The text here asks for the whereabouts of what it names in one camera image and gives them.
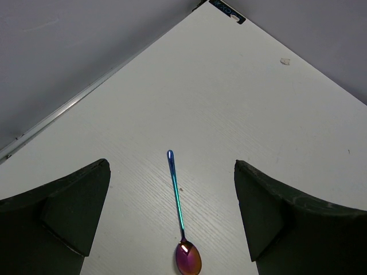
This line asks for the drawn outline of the small rainbow spoon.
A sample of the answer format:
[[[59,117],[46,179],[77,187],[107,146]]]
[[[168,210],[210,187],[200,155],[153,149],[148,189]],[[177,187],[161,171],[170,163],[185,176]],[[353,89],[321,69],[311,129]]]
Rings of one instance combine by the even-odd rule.
[[[167,161],[169,164],[171,181],[173,184],[179,229],[181,233],[181,240],[175,249],[175,263],[181,274],[199,274],[202,269],[202,260],[198,249],[185,237],[185,226],[179,198],[174,152],[172,150],[167,151]]]

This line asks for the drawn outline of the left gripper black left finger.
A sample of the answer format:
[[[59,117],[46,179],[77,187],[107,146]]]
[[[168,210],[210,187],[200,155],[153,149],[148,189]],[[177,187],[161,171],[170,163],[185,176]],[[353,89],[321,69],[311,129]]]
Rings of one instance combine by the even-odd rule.
[[[99,159],[1,200],[1,274],[80,274],[110,185]]]

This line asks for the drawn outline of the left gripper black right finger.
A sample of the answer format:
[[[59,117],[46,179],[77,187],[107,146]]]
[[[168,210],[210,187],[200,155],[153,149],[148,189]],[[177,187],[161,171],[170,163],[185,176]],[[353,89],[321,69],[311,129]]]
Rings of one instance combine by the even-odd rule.
[[[366,212],[316,198],[235,163],[251,261],[259,274],[365,274]]]

